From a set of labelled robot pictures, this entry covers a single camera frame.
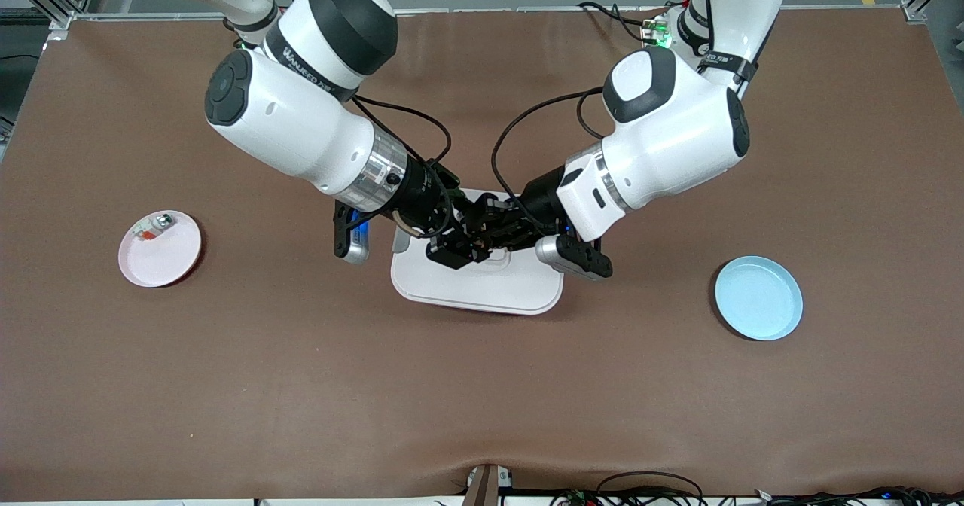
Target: brown table cover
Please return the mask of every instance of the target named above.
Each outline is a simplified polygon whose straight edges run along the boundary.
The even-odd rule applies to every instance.
[[[741,495],[964,486],[964,119],[899,9],[782,13],[747,158],[619,222],[613,279],[567,279],[529,318],[402,299],[388,221],[365,266],[335,259],[331,198],[204,121],[230,43],[218,22],[76,22],[42,57],[0,169],[0,498],[430,495],[480,462],[517,486],[630,469]],[[598,13],[419,15],[362,93],[447,123],[448,166],[495,189],[503,126],[634,48]],[[517,189],[591,143],[574,107],[510,136]],[[598,97],[587,116],[612,128]],[[206,252],[138,288],[117,244],[165,208]],[[714,316],[714,272],[740,255],[798,279],[784,340]]]

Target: white plate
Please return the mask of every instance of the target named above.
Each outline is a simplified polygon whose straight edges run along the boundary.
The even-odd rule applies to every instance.
[[[716,307],[738,334],[786,337],[803,316],[803,294],[788,270],[765,257],[734,259],[716,277]]]
[[[187,275],[200,256],[200,228],[196,221],[178,211],[157,211],[145,218],[169,214],[175,222],[151,241],[142,241],[131,230],[140,221],[130,226],[120,240],[117,251],[117,265],[125,279],[145,288],[167,286]]]
[[[482,191],[465,190],[476,200]],[[500,200],[508,194],[493,191]],[[449,269],[425,257],[426,239],[413,239],[396,228],[392,284],[408,300],[502,314],[542,314],[562,296],[562,273],[539,261],[533,248],[494,251],[482,263]]]

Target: blue plate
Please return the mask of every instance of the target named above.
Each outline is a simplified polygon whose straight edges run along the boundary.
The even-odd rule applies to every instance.
[[[756,340],[786,337],[803,316],[803,294],[779,263],[756,255],[734,259],[716,277],[716,306],[734,330]]]

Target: small object on plate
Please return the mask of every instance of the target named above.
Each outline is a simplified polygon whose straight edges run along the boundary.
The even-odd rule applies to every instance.
[[[163,237],[142,237],[145,225],[159,228]],[[117,265],[125,279],[145,288],[172,284],[186,276],[200,256],[200,228],[182,212],[158,211],[137,221],[120,241]]]
[[[803,294],[788,270],[765,257],[743,256],[716,277],[716,307],[731,327],[755,340],[786,337],[803,316]]]
[[[166,228],[171,227],[171,224],[175,222],[175,219],[169,214],[159,214],[155,217],[144,217],[141,221],[134,224],[134,228],[131,229],[131,233],[134,234],[138,239],[143,239],[144,241],[152,241],[164,233]]]

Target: cable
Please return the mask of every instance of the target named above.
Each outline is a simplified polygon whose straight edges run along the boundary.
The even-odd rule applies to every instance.
[[[364,104],[362,104],[362,101],[360,98],[358,98],[357,96],[354,96],[352,97],[352,102],[354,102],[355,107],[357,107],[359,111],[364,112],[365,116],[368,116],[368,119],[371,120],[376,126],[381,128],[383,132],[388,133],[390,136],[395,138],[397,142],[402,143],[402,146],[405,147],[405,150],[407,150],[407,152],[409,152],[409,154],[412,155],[412,157],[416,159],[417,162],[423,165],[424,169],[431,174],[431,177],[435,180],[436,184],[438,184],[438,187],[441,190],[441,196],[445,201],[445,220],[441,222],[441,226],[435,231],[428,231],[428,232],[419,234],[419,232],[415,231],[412,226],[410,226],[409,224],[406,224],[406,222],[402,220],[401,216],[398,214],[398,211],[392,211],[392,220],[395,220],[395,223],[398,225],[398,227],[402,229],[402,231],[405,231],[407,234],[413,236],[416,239],[431,239],[433,237],[438,237],[438,235],[443,234],[445,230],[448,229],[448,224],[451,224],[452,218],[454,217],[455,214],[454,214],[454,211],[452,210],[453,209],[452,198],[449,197],[448,189],[445,187],[445,184],[441,182],[441,177],[438,176],[437,171],[434,169],[433,166],[431,166],[430,163],[425,162],[423,157],[421,157],[419,153],[416,152],[416,150],[414,150],[411,146],[409,146],[409,143],[406,143],[405,140],[400,138],[400,136],[396,135],[396,133],[393,132],[390,128],[388,128],[388,126],[383,124],[383,122],[379,120],[377,116],[372,114],[372,112],[369,111]],[[432,118],[432,120],[438,124],[441,124],[441,122],[438,122],[434,118]],[[445,135],[447,136],[449,135],[447,130],[445,130]]]
[[[604,8],[602,5],[597,4],[596,2],[582,2],[582,4],[579,4],[576,6],[578,6],[578,8],[583,8],[583,9],[585,8],[599,9],[599,11],[602,11],[602,14],[605,14],[610,19],[619,20],[619,17],[616,16],[615,13],[613,13],[607,8]],[[634,26],[643,26],[643,21],[637,21],[636,19],[624,19],[624,21],[631,23],[631,25],[634,25]]]
[[[41,57],[40,57],[40,56],[37,56],[37,54],[14,54],[13,56],[3,56],[3,57],[0,57],[0,60],[12,60],[12,59],[34,59],[34,60],[40,60]]]
[[[424,114],[424,112],[419,111],[419,109],[405,107],[405,105],[392,104],[392,102],[373,100],[373,99],[359,96],[358,94],[355,94],[355,98],[358,98],[358,101],[367,102],[369,105],[375,105],[375,107],[393,108],[396,111],[402,111],[402,112],[407,112],[408,114],[414,114],[416,116],[419,116],[419,118],[422,118],[434,124],[439,130],[441,130],[443,135],[445,135],[445,147],[441,149],[441,153],[438,154],[438,156],[436,157],[435,159],[436,162],[441,162],[441,159],[443,159],[445,155],[448,154],[448,151],[452,149],[452,133],[448,132],[448,128],[446,128],[442,122],[437,121],[430,115]]]
[[[608,482],[612,482],[613,480],[617,480],[617,479],[620,479],[620,478],[629,478],[629,477],[631,477],[631,476],[660,476],[660,477],[663,477],[663,478],[673,478],[673,479],[675,479],[675,480],[679,480],[679,481],[682,481],[682,482],[686,482],[686,483],[688,483],[689,485],[692,485],[692,486],[693,486],[693,489],[696,489],[696,493],[697,493],[696,499],[698,499],[699,502],[700,502],[701,504],[703,504],[703,506],[706,506],[706,500],[703,500],[703,488],[701,488],[701,486],[699,486],[699,484],[697,484],[697,483],[694,482],[693,480],[690,480],[689,478],[687,478],[687,477],[685,477],[685,476],[679,476],[678,474],[673,474],[672,472],[660,472],[660,471],[631,471],[631,472],[621,472],[621,473],[619,473],[619,474],[613,474],[612,476],[609,476],[609,477],[607,477],[607,478],[603,478],[603,479],[602,479],[602,482],[599,482],[599,485],[596,486],[596,494],[598,495],[599,490],[602,489],[603,486],[605,486]],[[627,491],[634,491],[634,492],[635,492],[635,491],[637,491],[638,489],[644,489],[644,488],[632,488],[632,489],[627,489]],[[679,494],[680,494],[680,495],[683,495],[683,496],[689,495],[689,493],[683,493],[683,492],[679,492]]]
[[[604,135],[590,128],[589,124],[586,123],[586,120],[582,117],[582,104],[589,96],[602,93],[603,87],[589,88],[589,90],[582,92],[582,97],[579,98],[579,102],[576,102],[575,104],[575,119],[579,121],[579,125],[582,126],[582,129],[585,130],[586,133],[589,133],[590,136],[593,136],[596,139],[602,139]]]
[[[612,5],[612,10],[616,13],[616,18],[619,19],[619,23],[622,23],[623,29],[626,30],[626,33],[629,33],[630,37],[633,37],[633,39],[636,39],[640,43],[644,43],[646,45],[655,45],[657,43],[654,40],[644,39],[643,36],[633,33],[633,30],[630,29],[629,23],[627,23],[627,20],[624,19],[623,13],[619,12],[619,8],[617,8],[616,4]]]
[[[620,12],[619,5],[613,4],[612,9],[610,10],[604,8],[602,5],[599,5],[596,2],[582,2],[582,4],[579,4],[578,7],[599,9],[599,11],[602,11],[602,14],[605,14],[610,19],[618,20],[619,23],[623,25],[623,29],[626,30],[626,33],[629,33],[630,37],[633,37],[633,39],[636,39],[640,43],[644,43],[646,45],[655,45],[657,43],[653,39],[644,39],[641,35],[636,35],[636,33],[633,33],[633,30],[630,29],[630,24],[633,26],[644,26],[646,23],[637,19],[627,19],[623,16],[623,13]]]
[[[496,180],[499,181],[499,184],[500,186],[502,186],[502,189],[507,194],[509,194],[510,200],[512,200],[512,202],[516,204],[516,207],[519,207],[520,211],[523,211],[523,214],[526,215],[526,218],[528,218],[528,221],[532,222],[532,225],[535,228],[535,230],[539,232],[539,234],[542,235],[543,237],[547,236],[547,233],[543,231],[543,229],[541,228],[540,222],[536,220],[536,218],[534,217],[534,215],[532,215],[532,213],[530,213],[526,205],[524,205],[523,202],[519,200],[519,197],[517,197],[516,193],[512,191],[512,189],[509,187],[509,183],[505,182],[505,179],[502,177],[502,173],[499,173],[499,163],[497,163],[496,158],[499,155],[499,149],[502,148],[502,143],[504,142],[506,136],[508,136],[509,132],[512,131],[512,129],[515,128],[516,125],[519,124],[519,122],[523,121],[523,119],[526,118],[526,116],[533,114],[533,112],[535,111],[539,111],[540,108],[548,107],[549,105],[552,105],[552,104],[557,104],[557,102],[563,102],[571,99],[581,98],[583,94],[585,94],[585,92],[575,92],[572,94],[565,94],[562,96],[545,100],[543,102],[540,102],[540,104],[534,105],[533,107],[526,109],[525,112],[523,112],[519,116],[516,116],[516,119],[513,120],[512,122],[509,122],[509,125],[502,130],[502,135],[500,135],[499,139],[496,140],[496,146],[493,146],[492,148],[492,173],[495,174]]]
[[[867,492],[857,492],[854,495],[830,495],[820,492],[815,495],[802,496],[774,496],[768,506],[853,506],[854,503],[865,506],[862,499],[898,500],[902,506],[950,506],[950,504],[964,500],[964,492],[945,495],[944,493],[930,493],[924,489],[903,488],[903,486],[879,486]]]
[[[388,128],[388,126],[383,124],[382,121],[378,119],[378,116],[375,116],[374,114],[372,114],[371,111],[369,111],[368,108],[365,107],[365,105],[362,105],[362,102],[358,100],[358,97],[352,97],[352,102],[354,102],[355,107],[357,107],[359,111],[364,112],[365,116],[368,116],[368,119],[374,122],[376,126],[381,128],[383,132],[388,133],[390,136],[395,138],[397,142],[402,143],[402,146],[405,147],[405,150],[409,151],[409,154],[412,155],[414,159],[418,160],[419,163],[423,165],[425,164],[425,159],[421,157],[419,153],[416,152],[416,149],[413,149],[411,146],[409,146],[409,143],[406,143],[405,140],[400,138],[400,136],[397,136],[395,132],[393,132]]]

